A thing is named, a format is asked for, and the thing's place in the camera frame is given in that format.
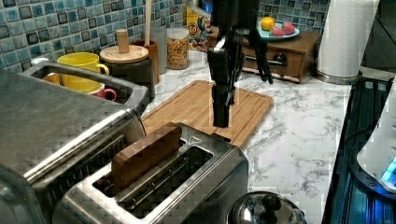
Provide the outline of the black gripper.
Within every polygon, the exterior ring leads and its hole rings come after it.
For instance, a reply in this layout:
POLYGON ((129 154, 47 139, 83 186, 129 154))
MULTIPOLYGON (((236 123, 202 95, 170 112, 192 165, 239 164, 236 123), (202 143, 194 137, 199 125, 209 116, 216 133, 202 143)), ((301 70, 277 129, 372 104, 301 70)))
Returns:
POLYGON ((230 106, 234 103, 234 83, 238 80, 245 62, 243 33, 231 29, 210 35, 207 59, 211 79, 216 83, 212 87, 213 125, 227 128, 230 106))

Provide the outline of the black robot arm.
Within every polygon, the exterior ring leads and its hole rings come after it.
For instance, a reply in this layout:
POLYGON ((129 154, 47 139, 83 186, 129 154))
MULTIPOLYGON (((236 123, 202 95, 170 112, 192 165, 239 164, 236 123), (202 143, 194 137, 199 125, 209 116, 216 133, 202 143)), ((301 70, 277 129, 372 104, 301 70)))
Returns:
POLYGON ((213 0, 211 22, 219 28, 218 43, 209 48, 212 87, 213 125, 229 126, 230 106, 234 103, 234 83, 240 76, 245 62, 243 38, 255 49, 260 48, 260 35, 257 32, 257 8, 259 0, 213 0))

